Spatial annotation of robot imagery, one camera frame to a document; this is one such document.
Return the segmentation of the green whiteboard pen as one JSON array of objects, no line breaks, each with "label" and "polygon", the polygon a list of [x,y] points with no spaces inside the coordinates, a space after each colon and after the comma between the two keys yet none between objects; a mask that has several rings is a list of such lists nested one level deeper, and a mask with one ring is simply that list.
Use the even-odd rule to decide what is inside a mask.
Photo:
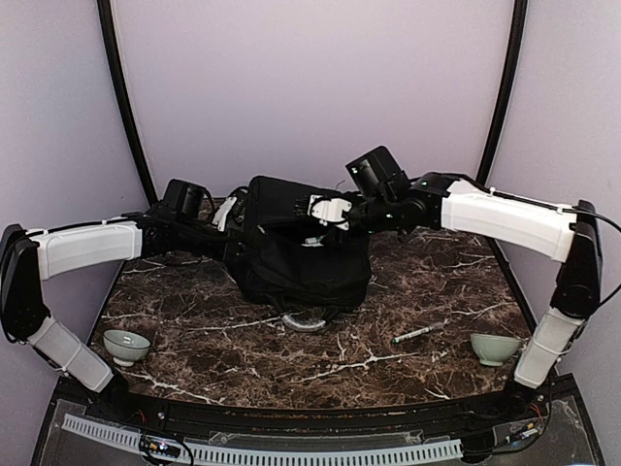
[{"label": "green whiteboard pen", "polygon": [[443,321],[434,322],[434,323],[432,323],[430,325],[427,325],[425,327],[422,327],[422,328],[410,331],[410,332],[408,332],[406,334],[394,337],[391,340],[391,344],[392,345],[398,345],[398,344],[400,344],[400,343],[402,343],[402,342],[404,342],[406,340],[413,339],[413,338],[416,338],[416,337],[419,337],[419,336],[422,336],[422,335],[426,335],[426,334],[432,333],[432,332],[434,332],[436,330],[441,330],[441,329],[443,329],[443,327],[444,327],[444,322]]}]

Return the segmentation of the black student bag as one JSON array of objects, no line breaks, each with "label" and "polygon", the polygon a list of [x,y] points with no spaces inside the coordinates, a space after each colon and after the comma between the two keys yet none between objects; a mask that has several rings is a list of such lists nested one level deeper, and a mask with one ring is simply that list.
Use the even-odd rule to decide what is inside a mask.
[{"label": "black student bag", "polygon": [[[280,316],[292,306],[316,306],[322,319],[349,313],[366,299],[372,276],[369,236],[350,235],[302,215],[312,194],[336,190],[266,177],[247,187],[241,233],[246,245],[228,248],[224,264],[245,300],[273,307]],[[323,247],[303,247],[309,237]]]}]

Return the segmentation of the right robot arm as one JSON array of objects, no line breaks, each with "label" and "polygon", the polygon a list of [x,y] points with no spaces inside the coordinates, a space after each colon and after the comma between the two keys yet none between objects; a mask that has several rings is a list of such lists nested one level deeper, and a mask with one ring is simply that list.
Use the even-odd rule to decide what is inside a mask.
[{"label": "right robot arm", "polygon": [[579,330],[619,291],[603,292],[599,226],[613,222],[586,201],[550,203],[484,187],[464,175],[431,172],[400,191],[386,182],[372,193],[351,200],[339,195],[310,211],[325,212],[327,222],[349,231],[426,227],[474,234],[557,264],[548,307],[515,366],[517,383],[495,401],[505,421],[531,408],[530,388],[542,385]]}]

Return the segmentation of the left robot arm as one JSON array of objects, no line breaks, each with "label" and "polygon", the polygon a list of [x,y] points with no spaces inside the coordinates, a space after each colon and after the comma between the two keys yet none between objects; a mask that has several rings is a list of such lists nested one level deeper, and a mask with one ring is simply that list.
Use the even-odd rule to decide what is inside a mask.
[{"label": "left robot arm", "polygon": [[102,303],[114,272],[133,259],[170,251],[217,255],[233,240],[197,223],[114,217],[58,229],[6,228],[1,240],[1,330],[11,344],[32,348],[56,369],[100,394],[100,409],[116,423],[137,414],[136,400],[120,387],[122,378],[84,342],[76,311]]}]

